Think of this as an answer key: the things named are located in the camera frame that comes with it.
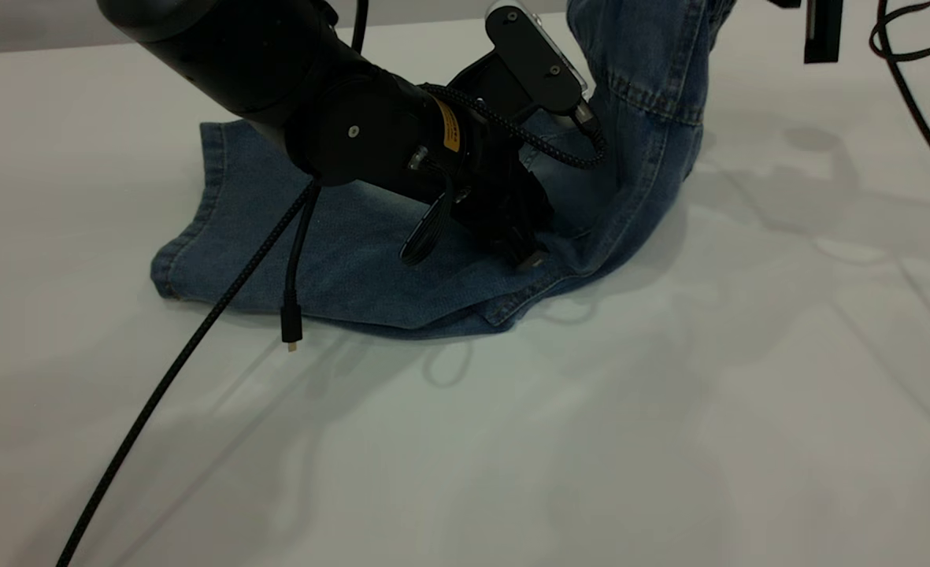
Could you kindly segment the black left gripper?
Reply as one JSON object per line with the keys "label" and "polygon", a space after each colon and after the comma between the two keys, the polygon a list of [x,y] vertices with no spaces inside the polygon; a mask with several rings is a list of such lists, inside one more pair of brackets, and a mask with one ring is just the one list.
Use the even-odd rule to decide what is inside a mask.
{"label": "black left gripper", "polygon": [[[537,109],[500,55],[484,55],[449,86],[482,100],[513,124],[522,125]],[[485,247],[504,249],[504,258],[518,272],[538,268],[550,252],[537,233],[551,222],[552,207],[539,180],[521,162],[524,141],[460,103],[449,105],[465,119],[467,141],[467,157],[455,175],[460,194],[451,216]]]}

